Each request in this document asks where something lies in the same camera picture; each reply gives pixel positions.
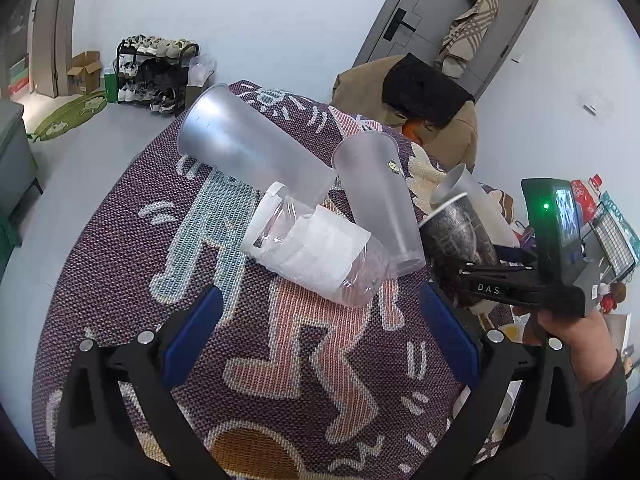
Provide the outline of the right hand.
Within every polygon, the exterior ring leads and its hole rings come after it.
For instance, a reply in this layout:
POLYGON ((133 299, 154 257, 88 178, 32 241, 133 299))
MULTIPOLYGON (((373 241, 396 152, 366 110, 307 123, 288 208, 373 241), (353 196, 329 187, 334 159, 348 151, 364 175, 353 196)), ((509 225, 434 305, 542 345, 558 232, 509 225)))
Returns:
POLYGON ((562 318, 549 310, 541 310, 537 321, 549 334, 568 345, 580 388, 600 382, 614 367, 618 353, 599 311, 593 310, 585 318, 562 318))

